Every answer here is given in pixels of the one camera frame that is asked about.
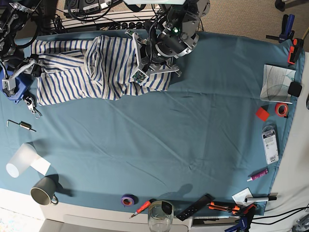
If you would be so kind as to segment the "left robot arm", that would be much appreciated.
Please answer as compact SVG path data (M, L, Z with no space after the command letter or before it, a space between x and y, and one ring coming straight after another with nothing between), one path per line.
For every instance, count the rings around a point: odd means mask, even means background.
M137 67L131 77L134 82L144 84L152 77L175 73L181 76L173 59L191 53L199 40L197 30L201 18L210 10L208 0L186 0L183 5L160 5L163 13L154 21L146 21L146 39L128 29L136 50Z

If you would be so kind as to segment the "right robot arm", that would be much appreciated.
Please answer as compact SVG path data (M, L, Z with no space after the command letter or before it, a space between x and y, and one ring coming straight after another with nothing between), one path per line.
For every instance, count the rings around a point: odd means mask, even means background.
M0 67L4 75L2 89L8 93L14 93L17 76L16 74L8 75L9 61L24 59L24 56L18 55L18 52L31 45L37 38L39 24L37 24L33 38L27 44L16 45L14 38L17 32L23 29L27 21L32 18L40 3L40 0L10 1L0 16Z

